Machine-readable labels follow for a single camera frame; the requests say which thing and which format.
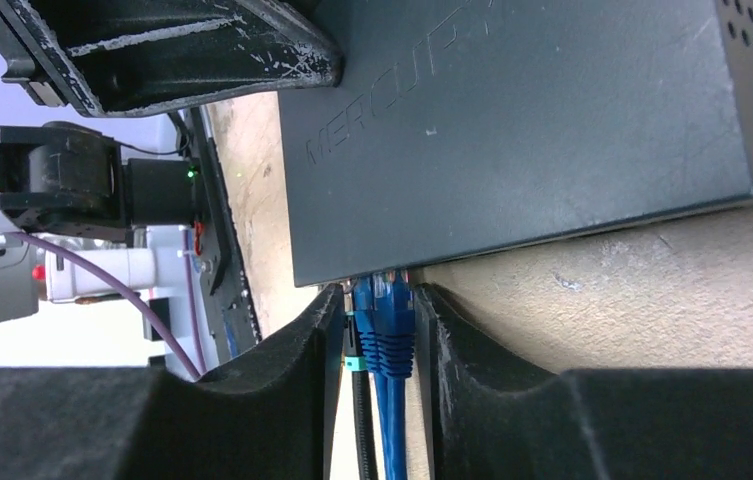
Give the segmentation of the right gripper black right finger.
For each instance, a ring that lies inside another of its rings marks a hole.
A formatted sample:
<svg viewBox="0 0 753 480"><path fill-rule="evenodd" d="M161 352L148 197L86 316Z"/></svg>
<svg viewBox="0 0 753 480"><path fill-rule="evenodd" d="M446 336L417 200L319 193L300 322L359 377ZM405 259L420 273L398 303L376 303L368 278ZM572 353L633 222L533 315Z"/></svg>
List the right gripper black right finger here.
<svg viewBox="0 0 753 480"><path fill-rule="evenodd" d="M753 368L547 371L414 291L435 479L753 479Z"/></svg>

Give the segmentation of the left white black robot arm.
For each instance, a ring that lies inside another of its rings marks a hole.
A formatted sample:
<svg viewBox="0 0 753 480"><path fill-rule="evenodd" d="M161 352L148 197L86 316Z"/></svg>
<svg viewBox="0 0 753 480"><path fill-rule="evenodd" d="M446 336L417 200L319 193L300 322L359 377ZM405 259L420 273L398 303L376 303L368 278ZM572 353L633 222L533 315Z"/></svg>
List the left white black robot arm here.
<svg viewBox="0 0 753 480"><path fill-rule="evenodd" d="M173 151L126 159L66 121L0 127L0 233L115 242L202 217L201 141L183 110L268 91L333 87L337 43L312 1L0 1L5 83L88 118L166 115Z"/></svg>

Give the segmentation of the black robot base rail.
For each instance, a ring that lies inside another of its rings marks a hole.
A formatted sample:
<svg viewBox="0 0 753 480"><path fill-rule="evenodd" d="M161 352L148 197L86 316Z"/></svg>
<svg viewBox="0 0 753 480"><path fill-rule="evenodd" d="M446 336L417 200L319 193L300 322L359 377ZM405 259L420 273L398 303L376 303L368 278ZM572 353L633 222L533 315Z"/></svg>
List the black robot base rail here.
<svg viewBox="0 0 753 480"><path fill-rule="evenodd" d="M205 107L185 112L197 161L201 213L197 230L199 284L217 361L224 364L262 339L243 262L223 168Z"/></svg>

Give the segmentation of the black network switch box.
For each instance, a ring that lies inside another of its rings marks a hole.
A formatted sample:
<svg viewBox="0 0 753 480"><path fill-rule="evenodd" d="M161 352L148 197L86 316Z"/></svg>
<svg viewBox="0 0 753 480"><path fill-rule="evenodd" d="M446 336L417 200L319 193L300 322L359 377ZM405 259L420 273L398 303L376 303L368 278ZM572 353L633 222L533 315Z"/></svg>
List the black network switch box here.
<svg viewBox="0 0 753 480"><path fill-rule="evenodd" d="M293 278L753 202L753 1L323 1L283 91Z"/></svg>

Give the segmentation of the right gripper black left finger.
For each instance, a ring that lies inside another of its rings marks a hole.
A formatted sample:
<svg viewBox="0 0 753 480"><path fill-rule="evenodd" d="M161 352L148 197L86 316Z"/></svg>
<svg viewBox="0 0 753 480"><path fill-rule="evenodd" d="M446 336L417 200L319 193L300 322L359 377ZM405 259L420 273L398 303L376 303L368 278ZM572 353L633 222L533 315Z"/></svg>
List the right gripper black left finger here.
<svg viewBox="0 0 753 480"><path fill-rule="evenodd" d="M344 295L190 382L161 368L0 368L0 479L326 479Z"/></svg>

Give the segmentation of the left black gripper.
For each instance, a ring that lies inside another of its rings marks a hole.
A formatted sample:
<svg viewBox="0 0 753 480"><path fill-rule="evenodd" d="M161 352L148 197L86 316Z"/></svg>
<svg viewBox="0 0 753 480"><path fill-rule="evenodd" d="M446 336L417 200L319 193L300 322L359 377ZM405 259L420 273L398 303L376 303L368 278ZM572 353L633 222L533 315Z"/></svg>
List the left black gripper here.
<svg viewBox="0 0 753 480"><path fill-rule="evenodd" d="M337 43L312 1L0 1L5 83L40 106L140 118L267 91L333 87ZM0 127L0 213L18 229L111 242L200 217L186 160L122 157L69 122Z"/></svg>

